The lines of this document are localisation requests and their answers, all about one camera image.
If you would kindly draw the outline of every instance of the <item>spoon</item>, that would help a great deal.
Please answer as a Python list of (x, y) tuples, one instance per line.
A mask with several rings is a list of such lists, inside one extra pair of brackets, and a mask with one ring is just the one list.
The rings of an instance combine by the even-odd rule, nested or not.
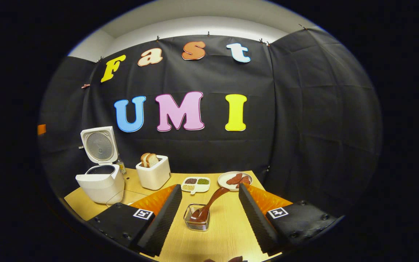
[(218, 190), (216, 190), (213, 195), (211, 196), (210, 200), (208, 201), (208, 204), (206, 204), (204, 207), (195, 210), (193, 212), (192, 216), (188, 220), (189, 222), (205, 222), (208, 218), (208, 211), (210, 210), (211, 204), (220, 196), (223, 194), (226, 194), (230, 190), (225, 187), (220, 187)]

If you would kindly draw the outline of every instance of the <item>rice cooker inner pot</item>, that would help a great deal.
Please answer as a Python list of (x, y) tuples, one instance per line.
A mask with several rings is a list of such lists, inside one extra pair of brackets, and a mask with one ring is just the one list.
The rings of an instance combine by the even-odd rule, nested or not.
[(87, 174), (112, 174), (115, 168), (111, 165), (95, 166), (87, 171)]

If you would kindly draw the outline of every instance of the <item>black fabric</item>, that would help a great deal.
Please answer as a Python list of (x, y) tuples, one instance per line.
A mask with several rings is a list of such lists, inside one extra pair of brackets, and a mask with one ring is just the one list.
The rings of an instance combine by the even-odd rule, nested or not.
[[(206, 55), (196, 61), (183, 60), (183, 46), (203, 41)], [(249, 63), (239, 63), (226, 45), (240, 43), (248, 48)], [(161, 48), (163, 60), (140, 67), (141, 54)], [(106, 62), (126, 55), (113, 78), (100, 82)], [(227, 36), (191, 35), (160, 39), (133, 46), (103, 58), (86, 90), (83, 129), (113, 126), (126, 167), (134, 168), (145, 152), (166, 155), (172, 172), (209, 173), (253, 170), (263, 181), (269, 165), (274, 133), (274, 81), (268, 47), (254, 40)], [(178, 106), (186, 93), (200, 91), (201, 121), (205, 127), (188, 131), (181, 126), (159, 132), (159, 105), (156, 96), (170, 94)], [(228, 102), (226, 95), (247, 97), (243, 106), (245, 131), (226, 131)], [(114, 103), (127, 99), (127, 117), (135, 121), (131, 99), (146, 96), (144, 124), (136, 132), (123, 132), (116, 123)]]
[(320, 28), (271, 44), (276, 124), (264, 187), (340, 216), (364, 192), (381, 150), (379, 103), (354, 56)]
[(46, 133), (38, 136), (41, 162), (53, 191), (63, 198), (79, 187), (75, 176), (95, 165), (78, 147), (85, 90), (95, 63), (67, 56), (45, 91), (38, 123)]
[[(200, 40), (206, 44), (204, 58), (183, 60), (183, 46)], [(230, 43), (247, 47), (251, 61), (235, 61), (226, 48)], [(138, 66), (151, 48), (161, 48), (163, 60)], [(120, 55), (126, 59), (112, 79), (101, 83), (106, 62)], [(336, 217), (364, 192), (376, 167), (382, 120), (374, 87), (354, 56), (320, 28), (291, 33), (269, 47), (227, 36), (160, 39), (105, 57), (94, 68), (93, 62), (67, 57), (43, 101), (40, 124), (47, 125), (47, 132), (40, 147), (60, 197), (78, 187), (76, 174), (95, 165), (77, 147), (81, 130), (100, 126), (113, 126), (126, 167), (134, 168), (143, 153), (154, 152), (169, 157), (172, 172), (253, 170), (267, 191), (290, 201), (308, 199)], [(81, 89), (93, 70), (91, 86)], [(170, 94), (180, 105), (190, 91), (203, 93), (205, 128), (173, 126), (159, 132), (156, 96)], [(224, 129), (227, 94), (247, 97), (245, 131)], [(136, 132), (123, 132), (113, 105), (127, 99), (132, 123), (130, 100), (136, 96), (147, 98), (144, 124)]]

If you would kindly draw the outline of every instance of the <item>yellow letter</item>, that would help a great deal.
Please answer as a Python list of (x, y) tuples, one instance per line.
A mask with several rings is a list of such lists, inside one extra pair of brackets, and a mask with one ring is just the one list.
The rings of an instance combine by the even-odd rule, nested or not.
[(146, 66), (149, 64), (159, 63), (163, 58), (161, 57), (161, 48), (153, 48), (142, 53), (138, 66)]
[(104, 76), (101, 79), (101, 83), (103, 83), (104, 81), (108, 81), (111, 78), (113, 78), (113, 72), (115, 72), (118, 68), (119, 68), (119, 63), (120, 61), (124, 61), (125, 60), (125, 55), (121, 55), (118, 58), (114, 58), (113, 60), (109, 60), (106, 63), (106, 70), (104, 72)]
[(226, 124), (227, 131), (244, 131), (246, 125), (243, 123), (243, 103), (247, 97), (238, 94), (226, 95), (229, 102), (229, 122)]

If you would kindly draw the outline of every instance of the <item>bread slice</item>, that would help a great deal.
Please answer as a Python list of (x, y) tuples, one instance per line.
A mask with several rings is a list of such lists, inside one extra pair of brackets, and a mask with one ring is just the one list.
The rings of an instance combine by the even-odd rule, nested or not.
[(147, 156), (149, 155), (150, 153), (144, 153), (143, 155), (141, 155), (141, 157), (140, 157), (140, 160), (141, 160), (141, 165), (143, 166), (143, 167), (149, 167), (148, 166), (148, 163), (147, 163)]
[(146, 162), (148, 164), (148, 167), (152, 167), (155, 164), (158, 164), (159, 162), (159, 159), (156, 156), (156, 154), (149, 154), (148, 156), (146, 156), (146, 160), (147, 160)]

